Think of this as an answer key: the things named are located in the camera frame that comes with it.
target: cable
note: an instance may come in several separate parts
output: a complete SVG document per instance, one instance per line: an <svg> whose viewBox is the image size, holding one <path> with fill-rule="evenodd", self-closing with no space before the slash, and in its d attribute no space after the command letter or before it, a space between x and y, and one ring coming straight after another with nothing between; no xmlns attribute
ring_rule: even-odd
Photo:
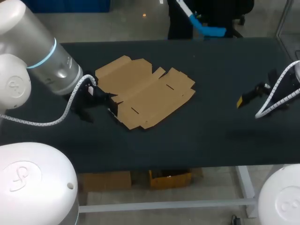
<svg viewBox="0 0 300 225"><path fill-rule="evenodd" d="M288 65L287 68L285 68L285 70L282 72L282 74L280 75L280 77L278 78L278 80L276 81L269 97L267 98L267 100L265 101L265 103L263 104L263 106L261 107L261 109L258 111L258 113L255 115L255 118L261 118L265 115L267 115L269 112L271 112L272 110L276 109L277 107L279 107L280 105L282 105L283 103L287 102L288 100L291 100L293 97L297 96L300 93L300 88L297 89L296 91L294 91L292 94L289 94L288 96L286 96L285 98L281 99L280 101L276 102L275 104L273 104L272 106L270 106L268 109L264 110L267 105L270 103L277 87L279 86L280 82L282 81L282 79L284 78L285 74L290 70L290 68L292 68L294 65L296 65L298 62L300 62L300 60L292 62L290 65Z"/></svg>
<svg viewBox="0 0 300 225"><path fill-rule="evenodd" d="M78 81L77 85L75 86L74 90L72 91L72 94L71 94L71 96L70 96L70 98L69 98L69 100L67 102L67 106L66 106L66 109L65 109L63 115L59 119L57 119L55 121L48 122L48 123L36 123L36 122L30 122L30 121L26 121L26 120L17 119L17 118L11 117L11 116L3 115L3 114L0 114L0 118L4 118L6 120L10 120L10 121L17 122L17 123L27 124L27 125L31 125L31 126L37 126L37 127L49 127L49 126L56 125L56 124L62 122L66 118L67 114L70 111L72 102L74 100L74 97L75 97L77 91L79 90L79 88L80 88L81 84L83 83L83 81L85 81L86 79L90 79L90 81L92 82L92 84L94 86L96 86L96 81L95 81L95 79L91 75L85 75L85 76L83 76Z"/></svg>

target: black tabletop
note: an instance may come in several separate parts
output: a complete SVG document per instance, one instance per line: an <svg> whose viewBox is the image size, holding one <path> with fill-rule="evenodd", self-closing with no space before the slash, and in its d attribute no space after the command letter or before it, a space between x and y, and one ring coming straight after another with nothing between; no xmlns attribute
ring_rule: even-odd
<svg viewBox="0 0 300 225"><path fill-rule="evenodd" d="M265 98L236 109L241 93L267 80L269 70L289 63L268 38L211 41L141 41L64 44L83 70L96 70L127 55L144 58L153 70L187 74L196 94L155 127L128 131L103 106L90 109L94 124L70 114L52 127L4 121L0 144L39 142L71 160L79 173L184 167L289 164L300 162L300 103L270 118L255 119ZM26 104L8 114L47 122L60 117L66 101L32 79Z"/></svg>

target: floor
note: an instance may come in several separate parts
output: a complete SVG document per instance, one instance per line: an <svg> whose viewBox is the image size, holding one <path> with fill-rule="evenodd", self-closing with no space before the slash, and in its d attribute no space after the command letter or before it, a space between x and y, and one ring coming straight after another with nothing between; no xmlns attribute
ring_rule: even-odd
<svg viewBox="0 0 300 225"><path fill-rule="evenodd" d="M246 15L245 26L236 29L245 37L272 37L284 8L283 0L255 0ZM103 14L38 14L60 42L96 42L166 39L169 19L166 0L112 0L112 11ZM286 30L299 29L289 18ZM259 188L271 166L249 166L255 188ZM233 167L204 168L204 178L197 177L187 188L149 191L136 183L131 190L89 193L83 204L141 203L229 199L241 197ZM138 173L134 176L143 180ZM244 207L209 209L142 210L81 214L80 225L229 225L231 215L242 218L243 225L259 225L258 219L247 219Z"/></svg>
<svg viewBox="0 0 300 225"><path fill-rule="evenodd" d="M271 165L248 166L255 190L259 189ZM193 170L193 182L185 188L149 190L146 172L132 172L130 190L91 192L81 195L81 205L144 203L241 198L241 189L234 167ZM230 225L231 216L242 218L243 225L260 225L257 218L248 219L244 206L166 209L80 214L80 225Z"/></svg>

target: blue panel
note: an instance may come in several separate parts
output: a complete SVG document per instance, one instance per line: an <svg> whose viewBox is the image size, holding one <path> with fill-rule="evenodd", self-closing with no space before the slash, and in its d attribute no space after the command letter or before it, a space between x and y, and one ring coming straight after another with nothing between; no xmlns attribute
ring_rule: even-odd
<svg viewBox="0 0 300 225"><path fill-rule="evenodd" d="M110 0L22 0L34 13L109 12Z"/></svg>
<svg viewBox="0 0 300 225"><path fill-rule="evenodd" d="M34 13L63 13L66 11L63 0L22 0Z"/></svg>
<svg viewBox="0 0 300 225"><path fill-rule="evenodd" d="M66 0L69 12L98 13L109 12L110 0Z"/></svg>

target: cardboard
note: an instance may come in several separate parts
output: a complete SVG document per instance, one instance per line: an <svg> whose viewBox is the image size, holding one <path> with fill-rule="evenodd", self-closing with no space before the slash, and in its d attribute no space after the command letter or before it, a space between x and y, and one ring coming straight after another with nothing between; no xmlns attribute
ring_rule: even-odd
<svg viewBox="0 0 300 225"><path fill-rule="evenodd" d="M80 187L83 192L100 192L131 188L130 171L81 173Z"/></svg>
<svg viewBox="0 0 300 225"><path fill-rule="evenodd" d="M152 189L183 188L191 183L192 173L184 171L151 171L149 170L150 187Z"/></svg>
<svg viewBox="0 0 300 225"><path fill-rule="evenodd" d="M112 93L117 119L128 129L144 129L158 124L195 93L194 85L184 73L160 67L152 73L152 65L144 59L131 60L128 56L96 70L98 87Z"/></svg>

